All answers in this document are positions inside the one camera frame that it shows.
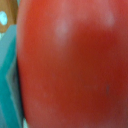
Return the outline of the grey green-padded gripper finger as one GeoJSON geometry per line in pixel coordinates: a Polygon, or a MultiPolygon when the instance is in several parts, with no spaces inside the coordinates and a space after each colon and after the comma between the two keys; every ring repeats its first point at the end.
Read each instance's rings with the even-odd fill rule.
{"type": "Polygon", "coordinates": [[[0,41],[0,128],[23,128],[15,25],[0,41]]]}

